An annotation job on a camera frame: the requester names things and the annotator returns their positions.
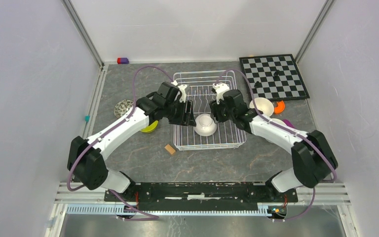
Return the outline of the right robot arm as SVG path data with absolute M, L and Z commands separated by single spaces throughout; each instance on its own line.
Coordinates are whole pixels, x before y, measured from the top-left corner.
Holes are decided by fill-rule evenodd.
M 336 179 L 338 162 L 322 132 L 300 131 L 275 122 L 257 108 L 249 108 L 237 89 L 217 84 L 212 91 L 216 98 L 209 105 L 216 122 L 230 120 L 238 129 L 262 137 L 291 155 L 293 166 L 265 183 L 269 200 L 279 201 L 286 191 L 300 186 L 314 188 L 330 174 Z

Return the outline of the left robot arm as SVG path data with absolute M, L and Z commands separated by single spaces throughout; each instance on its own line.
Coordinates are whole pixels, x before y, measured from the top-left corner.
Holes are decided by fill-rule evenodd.
M 163 118 L 169 124 L 195 126 L 192 102 L 187 99 L 188 85 L 163 82 L 158 91 L 137 99 L 129 111 L 102 131 L 71 141 L 67 169 L 82 187 L 116 191 L 123 201 L 135 196 L 132 180 L 120 171 L 107 168 L 105 161 L 127 139 Z

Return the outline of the plain white bowl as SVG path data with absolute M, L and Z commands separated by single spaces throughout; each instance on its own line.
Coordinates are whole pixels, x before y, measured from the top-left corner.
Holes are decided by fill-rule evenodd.
M 195 119 L 196 126 L 194 128 L 195 132 L 203 137 L 208 137 L 213 135 L 217 130 L 217 125 L 211 118 L 210 114 L 200 114 Z

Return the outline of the beige flower bowl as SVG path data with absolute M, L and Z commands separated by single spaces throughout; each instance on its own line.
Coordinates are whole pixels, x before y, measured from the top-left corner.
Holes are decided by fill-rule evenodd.
M 255 98 L 249 103 L 251 109 L 254 108 L 254 103 L 256 104 L 257 109 L 263 112 L 266 116 L 270 117 L 274 114 L 274 105 L 268 99 L 263 97 Z

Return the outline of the white ribbed bowl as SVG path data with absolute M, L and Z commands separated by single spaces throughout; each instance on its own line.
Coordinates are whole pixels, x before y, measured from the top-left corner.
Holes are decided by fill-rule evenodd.
M 283 126 L 286 126 L 286 123 L 284 122 L 284 121 L 282 121 L 282 120 L 280 120 L 280 119 L 277 119 L 277 118 L 272 118 L 271 120 L 270 120 L 270 122 L 272 123 L 272 124 L 278 124 L 278 125 L 283 125 Z

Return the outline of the yellow-green bowl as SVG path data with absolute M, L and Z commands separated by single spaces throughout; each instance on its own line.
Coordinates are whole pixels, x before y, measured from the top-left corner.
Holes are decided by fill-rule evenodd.
M 158 126 L 158 121 L 156 120 L 152 124 L 150 124 L 149 126 L 141 129 L 140 131 L 142 133 L 151 133 L 157 128 L 157 126 Z

